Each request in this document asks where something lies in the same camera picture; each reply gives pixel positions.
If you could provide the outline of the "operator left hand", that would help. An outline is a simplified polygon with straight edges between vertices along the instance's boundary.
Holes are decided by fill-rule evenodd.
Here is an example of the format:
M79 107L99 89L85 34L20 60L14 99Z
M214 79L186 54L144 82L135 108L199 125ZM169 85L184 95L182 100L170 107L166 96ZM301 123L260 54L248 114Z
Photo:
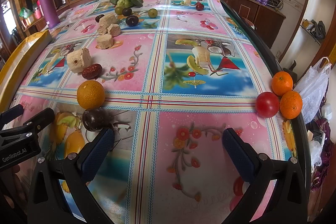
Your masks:
M19 165L15 165L1 172L1 182L5 186L4 198L12 209L16 207L22 210L26 209L26 195L23 191L21 180L17 173L21 170Z

